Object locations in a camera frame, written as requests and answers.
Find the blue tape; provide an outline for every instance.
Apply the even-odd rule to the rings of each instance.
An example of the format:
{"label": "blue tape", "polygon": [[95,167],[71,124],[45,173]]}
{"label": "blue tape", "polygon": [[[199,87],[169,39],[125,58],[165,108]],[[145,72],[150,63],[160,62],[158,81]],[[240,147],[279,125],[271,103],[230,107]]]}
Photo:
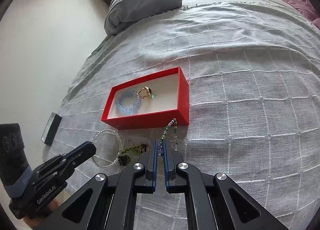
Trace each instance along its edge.
{"label": "blue tape", "polygon": [[16,198],[22,196],[28,183],[32,177],[32,170],[30,165],[26,168],[20,178],[10,186],[5,186],[4,189],[10,198]]}

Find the triangular cutout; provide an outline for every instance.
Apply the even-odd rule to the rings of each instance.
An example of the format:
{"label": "triangular cutout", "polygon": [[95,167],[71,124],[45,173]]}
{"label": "triangular cutout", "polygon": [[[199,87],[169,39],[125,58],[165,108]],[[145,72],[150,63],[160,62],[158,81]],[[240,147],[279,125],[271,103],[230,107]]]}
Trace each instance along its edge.
{"label": "triangular cutout", "polygon": [[62,212],[62,217],[76,224],[80,223],[92,193],[93,190],[91,188],[86,190],[80,197],[78,197],[70,206],[68,206]]}
{"label": "triangular cutout", "polygon": [[229,194],[236,207],[239,218],[242,223],[246,223],[260,216],[259,211],[252,206],[242,195],[234,188],[229,189]]}

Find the metal bolt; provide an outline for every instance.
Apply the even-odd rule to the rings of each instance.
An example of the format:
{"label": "metal bolt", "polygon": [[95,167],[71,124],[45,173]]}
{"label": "metal bolt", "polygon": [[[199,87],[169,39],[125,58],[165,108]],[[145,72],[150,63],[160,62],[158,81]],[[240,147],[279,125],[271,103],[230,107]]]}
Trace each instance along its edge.
{"label": "metal bolt", "polygon": [[179,163],[178,167],[179,167],[180,169],[187,169],[187,168],[189,167],[189,165],[186,164],[185,162],[182,162],[182,163]]}
{"label": "metal bolt", "polygon": [[102,180],[104,180],[106,178],[106,176],[104,175],[104,174],[98,174],[98,175],[96,175],[96,177],[95,177],[95,179],[97,180],[97,181],[102,181]]}
{"label": "metal bolt", "polygon": [[142,169],[142,168],[143,168],[143,164],[141,164],[141,163],[136,163],[136,164],[133,165],[133,168],[134,168],[134,169]]}
{"label": "metal bolt", "polygon": [[220,173],[217,174],[217,178],[219,180],[225,180],[227,178],[227,175],[220,172]]}

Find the pink blanket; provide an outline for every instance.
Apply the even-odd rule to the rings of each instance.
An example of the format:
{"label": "pink blanket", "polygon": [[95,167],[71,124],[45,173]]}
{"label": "pink blanket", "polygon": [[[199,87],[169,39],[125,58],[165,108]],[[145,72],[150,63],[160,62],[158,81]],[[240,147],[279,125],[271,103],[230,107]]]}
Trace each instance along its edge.
{"label": "pink blanket", "polygon": [[309,0],[283,0],[298,10],[306,19],[320,29],[320,16]]}

